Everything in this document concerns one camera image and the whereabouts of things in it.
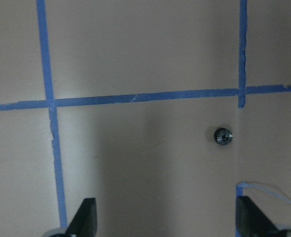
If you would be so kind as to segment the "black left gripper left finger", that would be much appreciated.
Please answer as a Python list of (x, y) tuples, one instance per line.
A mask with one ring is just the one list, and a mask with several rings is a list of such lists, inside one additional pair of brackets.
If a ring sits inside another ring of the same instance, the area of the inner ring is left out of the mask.
[(85, 198), (69, 227), (68, 237), (95, 237), (97, 233), (97, 204), (95, 198)]

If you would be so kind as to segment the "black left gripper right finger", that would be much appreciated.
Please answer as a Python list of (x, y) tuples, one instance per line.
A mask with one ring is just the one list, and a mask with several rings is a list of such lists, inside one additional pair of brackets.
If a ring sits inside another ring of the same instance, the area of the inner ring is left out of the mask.
[(248, 197), (236, 197), (235, 226), (240, 237), (276, 237), (277, 227)]

